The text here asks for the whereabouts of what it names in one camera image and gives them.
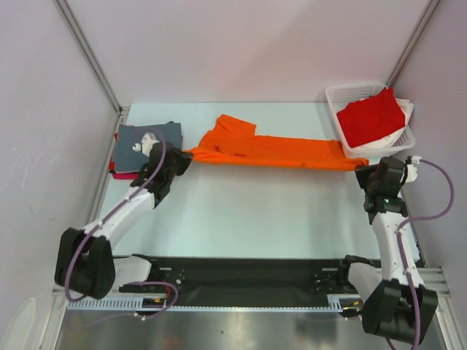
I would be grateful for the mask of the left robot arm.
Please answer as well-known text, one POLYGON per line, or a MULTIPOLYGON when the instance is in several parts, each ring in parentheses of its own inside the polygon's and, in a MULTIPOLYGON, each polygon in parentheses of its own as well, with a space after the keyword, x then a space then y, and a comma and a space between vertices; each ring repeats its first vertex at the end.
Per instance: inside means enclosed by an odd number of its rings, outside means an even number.
POLYGON ((152 145, 148 161, 130 183, 120 202, 102 218, 81 229, 68 228, 61 236, 55 265, 55 283, 81 298, 104 298, 111 290, 138 284, 151 292, 161 283, 161 273, 150 259, 133 254, 115 258, 113 250, 122 237, 169 194, 175 177, 182 176, 193 160, 190 152, 168 142, 152 145))

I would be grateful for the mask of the orange t-shirt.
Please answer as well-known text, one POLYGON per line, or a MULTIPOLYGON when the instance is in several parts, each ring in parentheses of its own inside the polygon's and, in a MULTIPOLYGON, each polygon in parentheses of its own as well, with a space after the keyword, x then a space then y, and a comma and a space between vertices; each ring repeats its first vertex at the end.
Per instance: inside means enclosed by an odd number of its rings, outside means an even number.
POLYGON ((354 171, 366 158, 348 158, 340 141, 257 135, 256 125, 220 115, 197 147, 190 150, 200 163, 235 166, 354 171))

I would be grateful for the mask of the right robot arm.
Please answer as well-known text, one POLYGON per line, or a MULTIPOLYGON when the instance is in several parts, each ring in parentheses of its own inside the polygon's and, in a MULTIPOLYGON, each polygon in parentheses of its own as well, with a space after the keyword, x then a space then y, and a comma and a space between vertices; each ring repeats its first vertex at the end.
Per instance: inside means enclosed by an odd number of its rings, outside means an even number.
POLYGON ((409 212, 401 189, 417 178, 418 156, 405 161, 382 157, 378 164, 359 166, 355 175, 364 191, 363 208, 377 238, 380 268, 362 257, 347 255, 336 274, 344 292, 357 290, 363 301, 366 333, 417 348, 438 306, 435 291, 427 289, 410 249, 404 245, 409 212))

